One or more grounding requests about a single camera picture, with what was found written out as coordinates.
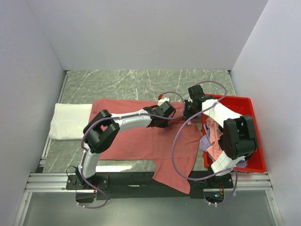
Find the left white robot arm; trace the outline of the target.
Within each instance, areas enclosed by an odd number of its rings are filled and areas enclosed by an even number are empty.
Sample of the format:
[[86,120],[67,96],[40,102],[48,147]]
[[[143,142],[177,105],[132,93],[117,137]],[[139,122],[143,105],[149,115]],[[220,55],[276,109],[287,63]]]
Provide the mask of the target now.
[[77,183],[83,189],[93,186],[100,154],[111,146],[119,132],[136,128],[166,128],[175,107],[168,101],[161,105],[148,106],[136,112],[115,114],[100,111],[83,129],[81,146],[83,157],[76,169]]

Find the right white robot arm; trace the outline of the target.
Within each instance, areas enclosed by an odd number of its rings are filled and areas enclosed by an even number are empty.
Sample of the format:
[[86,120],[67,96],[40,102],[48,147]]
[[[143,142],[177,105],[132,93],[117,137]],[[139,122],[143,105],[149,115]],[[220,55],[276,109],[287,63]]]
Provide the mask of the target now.
[[206,96],[200,85],[188,88],[188,92],[191,100],[185,100],[183,117],[192,120],[201,112],[217,123],[222,133],[219,142],[222,153],[211,164],[213,172],[206,177],[207,184],[217,188],[223,182],[223,175],[258,149],[254,120],[250,115],[230,110],[215,97]]

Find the dark pink t shirt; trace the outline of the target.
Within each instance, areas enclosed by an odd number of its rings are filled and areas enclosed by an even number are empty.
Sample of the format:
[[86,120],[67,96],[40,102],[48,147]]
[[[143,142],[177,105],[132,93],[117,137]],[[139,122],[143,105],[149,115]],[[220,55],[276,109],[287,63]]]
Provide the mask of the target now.
[[195,164],[201,134],[193,122],[181,131],[176,146],[174,138],[183,125],[181,118],[169,121],[167,128],[136,128],[117,134],[112,145],[103,152],[100,160],[131,161],[152,160],[156,165],[153,179],[185,194],[189,183],[176,172],[188,176]]

